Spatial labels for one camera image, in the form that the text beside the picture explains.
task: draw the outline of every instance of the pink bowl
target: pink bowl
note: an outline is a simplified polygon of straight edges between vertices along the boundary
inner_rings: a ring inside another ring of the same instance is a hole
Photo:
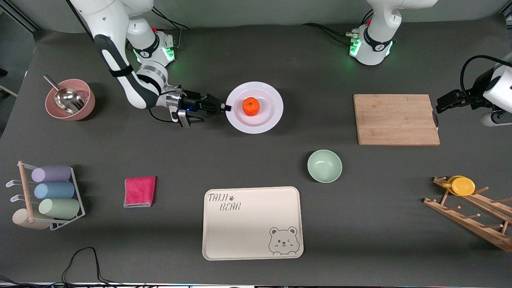
[[[72,88],[75,89],[80,96],[82,96],[85,105],[80,111],[76,112],[73,115],[70,115],[68,112],[64,111],[62,108],[57,106],[55,103],[55,93],[57,90],[55,88],[51,89],[46,96],[45,107],[46,112],[50,114],[52,117],[67,121],[78,121],[82,120],[85,117],[89,116],[89,114],[93,111],[94,105],[96,104],[96,99],[94,98],[94,93],[89,88],[89,85],[80,79],[68,79],[59,83],[61,88]]]

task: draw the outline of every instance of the yellow mug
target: yellow mug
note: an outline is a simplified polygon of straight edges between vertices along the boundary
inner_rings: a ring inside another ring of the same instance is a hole
[[[448,179],[447,183],[441,185],[457,196],[468,196],[475,191],[475,183],[471,179],[460,175],[453,176]]]

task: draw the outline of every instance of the wooden cutting board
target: wooden cutting board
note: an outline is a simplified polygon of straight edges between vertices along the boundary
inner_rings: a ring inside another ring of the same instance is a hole
[[[354,108],[359,145],[440,144],[428,95],[356,94]]]

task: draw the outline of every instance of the green bowl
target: green bowl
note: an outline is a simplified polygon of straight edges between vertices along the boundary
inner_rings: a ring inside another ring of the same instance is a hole
[[[318,182],[331,183],[342,174],[342,161],[330,150],[315,151],[308,159],[308,172]]]

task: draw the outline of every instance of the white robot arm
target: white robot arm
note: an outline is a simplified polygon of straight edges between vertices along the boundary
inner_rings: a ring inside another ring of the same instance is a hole
[[[94,44],[112,76],[121,83],[128,101],[139,109],[167,107],[173,122],[190,126],[187,111],[208,114],[229,111],[215,97],[182,90],[168,83],[165,68],[174,59],[173,37],[154,32],[144,18],[153,0],[71,0],[89,26]],[[125,52],[126,38],[134,47],[141,67],[134,71]]]
[[[512,64],[505,59],[500,60],[486,55],[471,57],[462,66],[461,90],[453,90],[437,99],[437,113],[455,107],[470,105],[471,108],[491,108],[492,112],[482,116],[481,122],[486,126],[503,126],[512,124]],[[471,89],[464,88],[464,72],[467,65],[474,59],[485,58],[499,63],[493,69],[480,75]]]
[[[370,25],[352,29],[353,45],[349,55],[364,65],[377,65],[389,55],[393,36],[402,23],[398,9],[430,8],[438,0],[367,0],[373,8]]]

